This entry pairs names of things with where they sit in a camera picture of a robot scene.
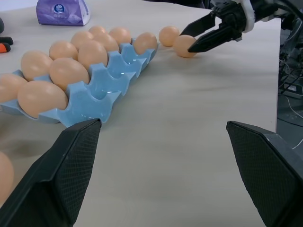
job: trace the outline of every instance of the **textured gripper pad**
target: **textured gripper pad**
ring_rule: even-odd
[[[228,124],[237,165],[258,212],[267,227],[277,227],[293,201],[298,182],[262,135]]]
[[[88,187],[100,131],[100,122],[83,130],[55,176],[55,187],[62,206],[74,224]]]

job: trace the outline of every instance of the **egg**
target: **egg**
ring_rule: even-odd
[[[18,91],[18,102],[22,110],[33,118],[54,108],[64,110],[68,98],[57,85],[47,81],[30,81]]]
[[[108,56],[105,47],[95,40],[83,44],[79,49],[78,61],[89,70],[90,65],[103,63],[107,66]]]
[[[107,31],[105,30],[104,27],[101,27],[101,26],[93,26],[89,29],[89,32],[92,33],[94,36],[97,36],[97,35],[101,35],[101,34],[106,34]]]
[[[113,28],[109,34],[116,40],[116,42],[120,44],[130,44],[132,42],[132,37],[130,32],[124,27],[115,27]]]
[[[74,59],[58,58],[53,61],[49,69],[50,77],[55,85],[62,90],[66,90],[69,84],[74,84],[79,81],[89,83],[89,73]]]
[[[26,80],[48,74],[53,60],[41,51],[28,51],[21,58],[21,70]]]
[[[176,38],[173,48],[176,54],[183,58],[193,58],[196,53],[188,52],[188,49],[191,47],[192,44],[196,39],[190,35],[180,35]]]
[[[102,44],[107,52],[119,51],[119,45],[116,40],[107,33],[99,34],[94,37],[95,41]]]
[[[19,89],[26,83],[23,77],[12,73],[0,75],[0,103],[17,99]]]
[[[166,26],[159,32],[159,41],[163,46],[173,46],[179,35],[179,29],[174,26]]]
[[[156,49],[158,42],[156,36],[153,33],[145,32],[136,38],[133,46],[137,54],[143,54],[148,49]]]
[[[58,58],[73,58],[78,60],[78,51],[76,47],[68,41],[59,40],[51,46],[49,49],[49,56],[55,60]]]
[[[8,198],[14,183],[14,167],[10,159],[0,152],[0,205]]]
[[[94,38],[94,35],[88,31],[81,31],[77,32],[72,38],[71,38],[71,44],[73,44],[77,51],[79,51],[79,48],[82,44],[84,44],[86,41],[92,40]]]

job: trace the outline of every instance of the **egg carton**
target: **egg carton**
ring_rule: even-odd
[[[65,110],[55,108],[40,113],[38,118],[33,118],[21,109],[18,100],[15,99],[0,103],[2,112],[25,115],[43,123],[61,122],[66,127],[92,118],[107,122],[113,105],[125,96],[130,84],[136,81],[157,51],[157,49],[148,49],[145,53],[138,55],[131,44],[121,44],[120,48],[121,53],[108,52],[106,67],[103,63],[90,66],[89,84],[80,81],[68,85],[66,94],[69,103]],[[24,77],[20,70],[15,71],[14,74]],[[34,80],[52,82],[49,75],[36,77]]]

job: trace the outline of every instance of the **white table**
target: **white table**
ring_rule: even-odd
[[[1,13],[3,35],[15,44],[0,55],[0,73],[18,69],[25,51],[47,52],[92,25],[158,34],[208,13],[141,0],[88,3],[92,19],[77,28],[40,26],[34,8]],[[75,227],[263,227],[225,126],[235,120],[275,130],[279,38],[274,20],[190,60],[160,48],[101,130]],[[0,150],[13,161],[16,184],[63,129],[0,113]]]

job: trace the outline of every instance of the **purple box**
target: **purple box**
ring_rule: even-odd
[[[84,26],[90,19],[85,0],[39,0],[36,13],[42,25]]]

